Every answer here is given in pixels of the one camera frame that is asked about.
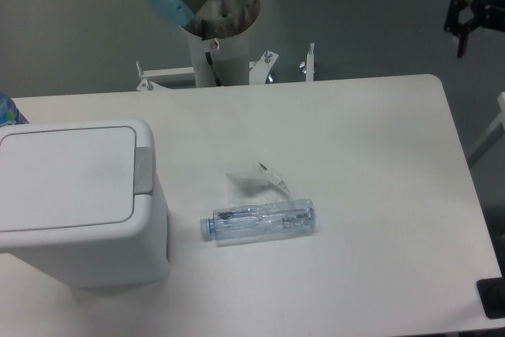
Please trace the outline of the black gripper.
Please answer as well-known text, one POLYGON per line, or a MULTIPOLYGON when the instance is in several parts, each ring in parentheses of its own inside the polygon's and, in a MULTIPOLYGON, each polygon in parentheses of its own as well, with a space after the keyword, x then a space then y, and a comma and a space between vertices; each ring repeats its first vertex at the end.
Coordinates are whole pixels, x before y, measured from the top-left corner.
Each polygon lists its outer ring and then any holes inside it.
POLYGON ((443 30, 458 37, 458 58, 462 58, 466 53, 469 34, 479 27, 504 32, 504 0, 449 1, 443 30), (460 13, 470 5, 474 17, 461 23, 460 13))

